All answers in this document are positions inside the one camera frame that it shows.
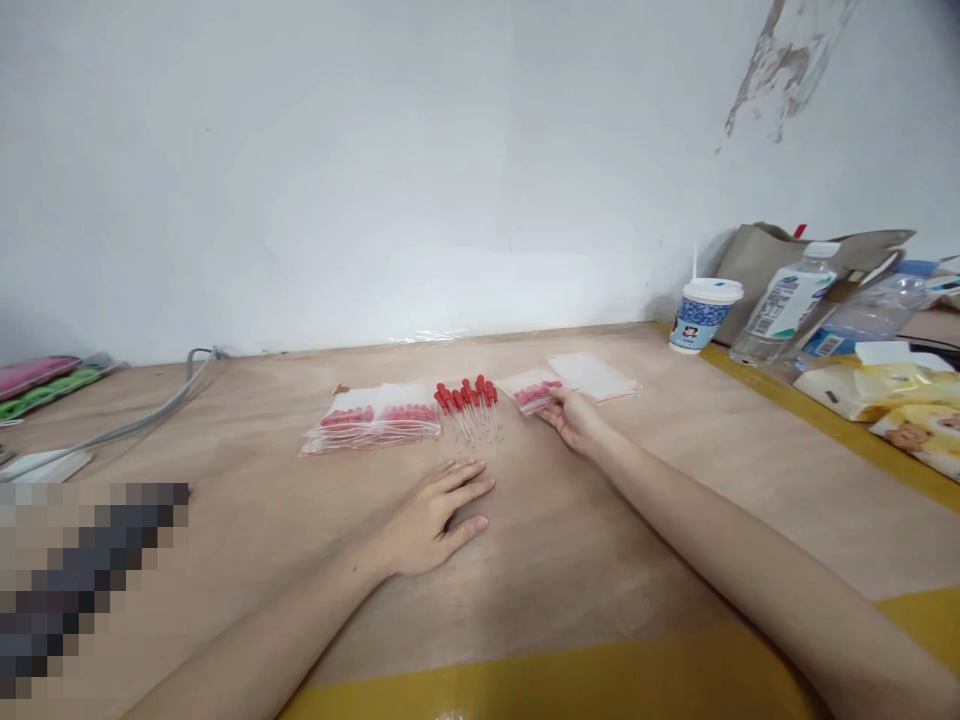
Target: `tissue package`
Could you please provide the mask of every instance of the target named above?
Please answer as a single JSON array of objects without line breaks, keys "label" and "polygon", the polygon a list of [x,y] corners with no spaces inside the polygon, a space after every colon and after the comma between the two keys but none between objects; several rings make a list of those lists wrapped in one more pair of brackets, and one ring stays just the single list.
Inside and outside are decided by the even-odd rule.
[{"label": "tissue package", "polygon": [[960,409],[906,405],[891,410],[870,432],[951,480],[960,481]]}]

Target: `white wall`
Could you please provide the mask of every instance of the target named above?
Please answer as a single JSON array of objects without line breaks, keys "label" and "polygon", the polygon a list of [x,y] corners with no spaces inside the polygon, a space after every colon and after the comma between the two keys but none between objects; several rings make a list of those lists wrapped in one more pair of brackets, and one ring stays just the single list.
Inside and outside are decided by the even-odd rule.
[{"label": "white wall", "polygon": [[0,0],[0,361],[648,318],[758,219],[960,252],[950,0],[786,5],[775,142],[756,0]]}]

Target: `plastic bottle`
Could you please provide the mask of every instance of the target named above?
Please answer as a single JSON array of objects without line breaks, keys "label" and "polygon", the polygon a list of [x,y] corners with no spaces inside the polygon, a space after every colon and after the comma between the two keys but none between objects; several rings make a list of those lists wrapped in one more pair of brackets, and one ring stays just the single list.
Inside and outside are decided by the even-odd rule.
[{"label": "plastic bottle", "polygon": [[926,278],[938,263],[904,260],[893,275],[859,291],[827,318],[803,346],[793,364],[809,370],[814,358],[853,353],[858,342],[893,340],[923,307]]},{"label": "plastic bottle", "polygon": [[812,242],[798,262],[777,270],[730,348],[734,361],[765,365],[777,359],[837,279],[827,259],[839,249],[837,243]]}]

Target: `gray cable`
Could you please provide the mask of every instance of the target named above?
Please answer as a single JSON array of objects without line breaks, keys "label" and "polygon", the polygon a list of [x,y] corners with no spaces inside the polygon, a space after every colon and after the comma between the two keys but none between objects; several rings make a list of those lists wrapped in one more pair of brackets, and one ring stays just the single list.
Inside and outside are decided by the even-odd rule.
[{"label": "gray cable", "polygon": [[[207,355],[207,359],[203,361],[203,365],[200,366],[200,369],[197,371],[197,374],[194,375],[193,374],[193,356],[196,355],[198,352],[205,352],[209,354]],[[15,473],[0,472],[0,482],[12,482],[16,480],[18,477],[22,477],[23,475],[33,472],[38,468],[42,468],[44,465],[49,465],[52,462],[56,462],[57,460],[65,458],[67,455],[72,455],[75,452],[78,452],[80,450],[85,450],[86,448],[93,447],[94,445],[101,445],[111,440],[117,440],[119,438],[126,437],[127,435],[132,435],[136,432],[139,432],[140,430],[143,430],[143,428],[145,427],[149,427],[150,425],[153,425],[155,422],[159,422],[160,420],[165,418],[167,415],[172,413],[174,410],[176,410],[177,407],[179,407],[179,405],[183,402],[183,399],[187,396],[187,393],[190,392],[190,388],[198,379],[200,379],[200,376],[203,375],[203,371],[207,369],[207,365],[210,364],[210,361],[219,359],[220,357],[221,357],[221,354],[217,350],[216,345],[214,345],[212,349],[211,348],[194,348],[187,354],[186,382],[184,382],[183,386],[176,392],[176,394],[172,398],[167,400],[163,405],[161,405],[159,408],[154,410],[152,413],[140,418],[139,420],[134,420],[132,423],[129,423],[128,425],[123,425],[122,427],[118,427],[114,430],[108,430],[105,433],[101,433],[100,435],[97,435],[95,438],[92,438],[91,440],[85,440],[84,442],[78,443],[71,448],[67,448],[66,450],[58,452],[56,455],[51,455],[48,458],[44,458],[40,462],[35,463],[29,467],[26,467],[23,470],[19,470]]]}]

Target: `hand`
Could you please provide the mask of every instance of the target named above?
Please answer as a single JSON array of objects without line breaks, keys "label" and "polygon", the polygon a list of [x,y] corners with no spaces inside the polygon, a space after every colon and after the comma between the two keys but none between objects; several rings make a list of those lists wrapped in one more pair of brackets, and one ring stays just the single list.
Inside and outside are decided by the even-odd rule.
[{"label": "hand", "polygon": [[429,572],[487,529],[489,521],[474,515],[455,528],[444,530],[457,510],[493,490],[496,484],[493,478],[464,485],[486,466],[477,460],[450,460],[417,483],[376,533],[388,574]]},{"label": "hand", "polygon": [[553,388],[550,394],[556,404],[537,412],[540,418],[553,425],[560,437],[581,455],[590,456],[597,437],[607,430],[597,413],[597,404],[586,395],[569,388]]}]

